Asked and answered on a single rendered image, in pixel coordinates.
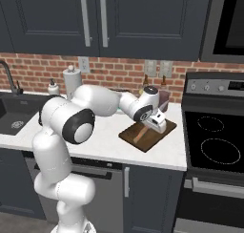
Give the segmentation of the brown wooden cutting board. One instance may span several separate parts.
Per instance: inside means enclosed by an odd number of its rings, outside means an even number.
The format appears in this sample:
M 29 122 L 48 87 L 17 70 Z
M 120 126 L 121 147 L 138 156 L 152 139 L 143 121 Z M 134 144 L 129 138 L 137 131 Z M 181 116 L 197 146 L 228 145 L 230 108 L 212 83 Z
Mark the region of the brown wooden cutting board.
M 147 132 L 138 141 L 134 141 L 134 139 L 139 135 L 144 127 L 145 125 L 143 123 L 136 122 L 121 132 L 118 136 L 140 151 L 147 153 L 151 148 L 154 147 L 156 143 L 158 143 L 162 138 L 164 138 L 173 129 L 175 129 L 176 124 L 167 119 L 166 130 L 163 134 L 159 134 L 153 129 L 148 129 Z

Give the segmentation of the black tap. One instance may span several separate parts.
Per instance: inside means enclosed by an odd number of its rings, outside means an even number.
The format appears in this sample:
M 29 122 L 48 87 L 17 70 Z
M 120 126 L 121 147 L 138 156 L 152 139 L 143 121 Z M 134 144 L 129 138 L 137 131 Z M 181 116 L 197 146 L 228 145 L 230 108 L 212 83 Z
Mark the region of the black tap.
M 5 72 L 7 74 L 7 77 L 8 77 L 9 83 L 10 83 L 11 92 L 14 95 L 21 95 L 21 94 L 23 94 L 24 93 L 24 90 L 20 87 L 20 85 L 19 84 L 14 85 L 14 83 L 13 83 L 13 79 L 12 79 L 12 76 L 11 76 L 11 73 L 10 73 L 9 65 L 5 61 L 3 61 L 3 60 L 0 60 L 0 64 L 4 67 Z

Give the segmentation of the white wall socket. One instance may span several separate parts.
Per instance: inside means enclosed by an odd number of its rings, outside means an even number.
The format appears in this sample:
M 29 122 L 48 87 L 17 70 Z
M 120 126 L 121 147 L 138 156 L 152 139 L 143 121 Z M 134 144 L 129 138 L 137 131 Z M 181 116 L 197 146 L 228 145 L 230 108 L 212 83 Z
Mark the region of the white wall socket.
M 78 63 L 82 73 L 88 74 L 90 72 L 90 61 L 87 56 L 79 56 Z

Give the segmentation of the white paper towel roll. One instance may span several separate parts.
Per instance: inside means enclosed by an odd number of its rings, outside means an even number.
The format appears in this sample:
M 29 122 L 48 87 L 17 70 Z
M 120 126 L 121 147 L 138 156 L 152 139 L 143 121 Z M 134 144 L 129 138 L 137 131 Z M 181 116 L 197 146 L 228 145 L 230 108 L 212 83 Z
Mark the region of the white paper towel roll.
M 67 100 L 71 100 L 74 91 L 82 84 L 81 71 L 75 69 L 73 65 L 70 65 L 63 71 L 63 78 L 65 81 Z

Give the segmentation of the black and silver stove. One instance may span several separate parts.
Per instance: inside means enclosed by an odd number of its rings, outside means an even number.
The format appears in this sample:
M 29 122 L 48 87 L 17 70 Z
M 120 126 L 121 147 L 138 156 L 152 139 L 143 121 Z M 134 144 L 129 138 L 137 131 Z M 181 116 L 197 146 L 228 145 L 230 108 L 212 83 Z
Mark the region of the black and silver stove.
M 187 172 L 174 232 L 244 233 L 244 199 L 194 192 L 192 186 L 198 178 L 244 187 L 244 74 L 187 73 L 181 109 Z

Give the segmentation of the grey dishwasher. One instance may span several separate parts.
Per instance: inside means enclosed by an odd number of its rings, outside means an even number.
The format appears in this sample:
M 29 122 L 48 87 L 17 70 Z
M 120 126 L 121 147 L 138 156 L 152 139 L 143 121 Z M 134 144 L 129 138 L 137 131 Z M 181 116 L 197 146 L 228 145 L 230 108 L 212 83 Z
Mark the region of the grey dishwasher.
M 112 172 L 110 180 L 91 178 L 95 183 L 95 195 L 83 209 L 97 233 L 123 233 L 122 164 L 81 158 L 71 158 L 71 161 L 72 166 L 96 167 Z

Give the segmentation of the brown translucent jar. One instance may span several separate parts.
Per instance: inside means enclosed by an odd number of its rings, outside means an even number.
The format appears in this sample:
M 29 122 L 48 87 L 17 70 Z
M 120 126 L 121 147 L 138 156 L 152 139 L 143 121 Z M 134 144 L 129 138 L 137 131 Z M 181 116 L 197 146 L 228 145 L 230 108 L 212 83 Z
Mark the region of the brown translucent jar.
M 159 104 L 158 108 L 162 113 L 165 113 L 168 110 L 168 104 L 169 104 L 169 97 L 170 93 L 165 90 L 159 91 Z

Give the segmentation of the grey wall socket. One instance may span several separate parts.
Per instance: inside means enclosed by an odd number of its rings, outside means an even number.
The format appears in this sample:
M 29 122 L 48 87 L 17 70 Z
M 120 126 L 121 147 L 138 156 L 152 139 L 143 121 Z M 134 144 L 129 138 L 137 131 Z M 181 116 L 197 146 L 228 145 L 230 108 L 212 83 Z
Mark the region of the grey wall socket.
M 173 63 L 171 61 L 161 60 L 159 76 L 172 77 Z
M 144 65 L 144 73 L 149 77 L 156 77 L 156 61 L 146 60 Z

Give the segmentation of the white soap dispenser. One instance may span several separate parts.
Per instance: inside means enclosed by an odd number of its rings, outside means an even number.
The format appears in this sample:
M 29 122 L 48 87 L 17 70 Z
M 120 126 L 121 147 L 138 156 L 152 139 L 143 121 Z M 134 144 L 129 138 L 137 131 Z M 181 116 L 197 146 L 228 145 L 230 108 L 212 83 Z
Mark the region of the white soap dispenser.
M 54 82 L 53 78 L 50 79 L 48 92 L 49 92 L 50 95 L 60 95 L 59 86 Z

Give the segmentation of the dark narrow cupboard door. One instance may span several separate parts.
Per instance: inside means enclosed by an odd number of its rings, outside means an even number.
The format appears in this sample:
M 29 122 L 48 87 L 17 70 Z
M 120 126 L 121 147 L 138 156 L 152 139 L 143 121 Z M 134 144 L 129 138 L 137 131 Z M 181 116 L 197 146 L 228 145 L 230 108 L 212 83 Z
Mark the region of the dark narrow cupboard door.
M 5 18 L 5 14 L 0 3 L 0 53 L 13 53 L 14 48 L 12 46 L 9 28 Z

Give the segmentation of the black sink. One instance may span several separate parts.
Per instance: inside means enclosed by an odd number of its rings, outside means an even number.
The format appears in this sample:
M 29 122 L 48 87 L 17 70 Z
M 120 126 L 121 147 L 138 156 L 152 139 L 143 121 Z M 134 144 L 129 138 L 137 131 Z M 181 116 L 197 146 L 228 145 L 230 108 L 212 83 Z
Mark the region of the black sink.
M 54 95 L 0 92 L 0 134 L 16 136 Z

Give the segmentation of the black microwave oven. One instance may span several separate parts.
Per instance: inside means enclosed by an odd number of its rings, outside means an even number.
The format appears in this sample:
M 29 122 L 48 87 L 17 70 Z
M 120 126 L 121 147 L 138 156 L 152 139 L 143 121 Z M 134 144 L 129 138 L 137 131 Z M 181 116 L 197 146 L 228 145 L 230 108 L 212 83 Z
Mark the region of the black microwave oven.
M 199 59 L 244 64 L 244 0 L 211 0 Z

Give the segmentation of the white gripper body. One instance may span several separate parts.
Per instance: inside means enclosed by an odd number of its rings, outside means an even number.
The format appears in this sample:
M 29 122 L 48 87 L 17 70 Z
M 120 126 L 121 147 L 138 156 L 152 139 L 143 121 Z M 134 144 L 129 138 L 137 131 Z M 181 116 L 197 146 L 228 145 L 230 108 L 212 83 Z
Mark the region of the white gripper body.
M 167 123 L 166 123 L 166 121 L 163 121 L 163 122 L 161 122 L 161 123 L 159 123 L 159 124 L 154 124 L 154 123 L 151 122 L 151 121 L 145 120 L 145 121 L 144 121 L 144 124 L 145 124 L 147 127 L 151 128 L 151 129 L 153 129 L 153 130 L 155 130 L 155 131 L 156 131 L 157 133 L 159 133 L 159 134 L 163 134 L 163 133 L 166 131 L 166 128 L 167 128 Z

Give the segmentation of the dark base cupboard door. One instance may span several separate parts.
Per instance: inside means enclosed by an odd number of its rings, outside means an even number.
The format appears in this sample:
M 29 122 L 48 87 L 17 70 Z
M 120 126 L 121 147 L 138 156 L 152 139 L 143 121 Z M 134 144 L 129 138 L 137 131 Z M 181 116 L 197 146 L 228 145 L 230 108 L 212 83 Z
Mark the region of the dark base cupboard door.
M 124 233 L 173 233 L 184 173 L 138 165 L 130 167 L 130 196 L 123 200 Z

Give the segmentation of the dark base cupboard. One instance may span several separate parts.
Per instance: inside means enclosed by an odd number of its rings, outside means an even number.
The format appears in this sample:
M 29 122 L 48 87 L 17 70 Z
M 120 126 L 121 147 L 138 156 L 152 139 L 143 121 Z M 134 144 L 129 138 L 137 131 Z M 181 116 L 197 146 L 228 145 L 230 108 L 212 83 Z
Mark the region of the dark base cupboard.
M 46 219 L 21 151 L 0 148 L 0 212 Z

